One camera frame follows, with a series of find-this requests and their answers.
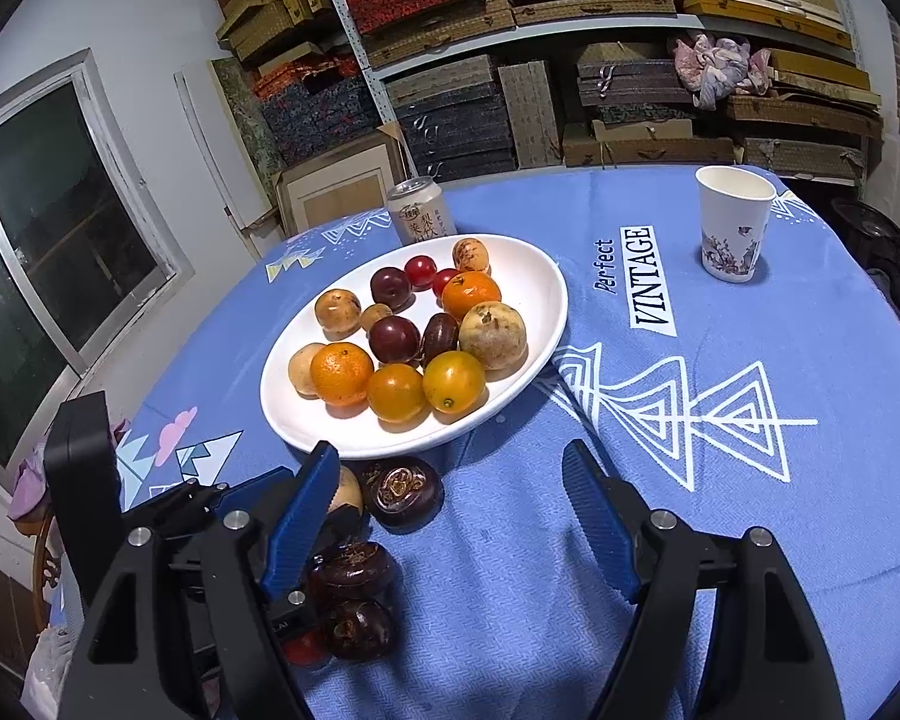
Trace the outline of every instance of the blue tablecloth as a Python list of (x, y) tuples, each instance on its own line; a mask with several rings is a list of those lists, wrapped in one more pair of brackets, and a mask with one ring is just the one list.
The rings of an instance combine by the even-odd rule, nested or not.
[[(461, 232), (522, 238), (559, 263), (567, 329), (514, 403), (423, 453), (444, 475), (442, 513), (410, 536), (373, 533), (403, 569), (403, 644), (375, 664), (301, 672), (317, 718), (586, 717), (632, 609), (605, 587), (560, 483), (562, 448), (584, 436), (654, 508), (715, 533), (771, 528), (847, 717), (879, 706), (900, 677), (900, 325), (832, 231), (775, 183), (746, 285), (700, 265), (688, 167), (449, 193)], [(118, 448), (125, 504), (181, 476), (237, 484), (295, 467), (260, 409), (266, 354), (314, 295), (397, 246), (386, 213), (370, 212), (271, 252), (133, 420)], [(712, 597), (697, 612), (674, 717), (692, 707)]]

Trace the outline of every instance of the window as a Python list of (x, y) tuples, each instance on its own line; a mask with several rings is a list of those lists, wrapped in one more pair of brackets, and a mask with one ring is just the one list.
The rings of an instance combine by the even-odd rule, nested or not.
[(125, 145), (110, 136), (100, 88), (82, 52), (0, 97), (5, 484), (2, 470), (31, 450), (79, 378), (175, 272), (141, 211), (140, 187), (114, 156)]

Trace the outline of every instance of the white paper cup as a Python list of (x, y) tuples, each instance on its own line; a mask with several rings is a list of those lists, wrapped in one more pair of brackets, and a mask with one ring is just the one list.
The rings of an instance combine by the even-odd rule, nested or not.
[(754, 278), (776, 189), (763, 176), (739, 167), (697, 170), (703, 267), (736, 284)]

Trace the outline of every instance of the oval plate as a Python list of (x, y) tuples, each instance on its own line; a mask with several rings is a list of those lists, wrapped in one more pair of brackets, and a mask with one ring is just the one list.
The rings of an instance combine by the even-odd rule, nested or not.
[[(437, 238), (389, 252), (351, 271), (327, 289), (350, 290), (362, 307), (373, 302), (370, 276), (386, 266), (403, 269), (410, 258), (426, 254), (438, 269), (453, 266), (453, 246), (461, 238)], [(321, 439), (337, 447), (343, 460), (372, 460), (409, 454), (448, 442), (491, 418), (525, 388), (557, 348), (567, 320), (567, 285), (557, 263), (528, 242), (500, 235), (480, 235), (490, 252), (491, 276), (500, 286), (503, 302), (514, 307), (527, 325), (527, 356), (518, 367), (487, 375), (487, 398), (469, 413), (451, 420), (431, 412), (423, 420), (408, 425), (381, 422), (370, 408), (342, 412), (330, 409), (322, 400), (301, 397), (287, 375), (290, 357), (301, 346), (319, 341), (328, 343), (314, 315), (314, 298), (290, 321), (266, 357), (260, 378), (260, 405), (266, 421), (289, 445), (309, 452)], [(400, 312), (420, 333), (430, 317), (441, 311), (433, 292), (415, 293), (415, 300)], [(358, 328), (343, 341), (356, 343), (370, 352), (367, 333)]]

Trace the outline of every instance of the orange tomato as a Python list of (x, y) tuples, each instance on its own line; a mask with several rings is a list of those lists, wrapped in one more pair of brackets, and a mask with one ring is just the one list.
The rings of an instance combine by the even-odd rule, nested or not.
[(406, 422), (427, 405), (423, 396), (423, 376), (405, 362), (391, 362), (370, 376), (367, 401), (384, 422)]
[(364, 401), (372, 375), (370, 355), (347, 341), (328, 343), (310, 362), (314, 391), (332, 406), (352, 406)]
[(423, 394), (443, 413), (461, 413), (477, 402), (487, 385), (487, 375), (472, 354), (444, 352), (423, 371)]
[(460, 322), (477, 303), (499, 301), (500, 288), (487, 274), (480, 271), (466, 271), (454, 276), (443, 288), (440, 299), (447, 314)]

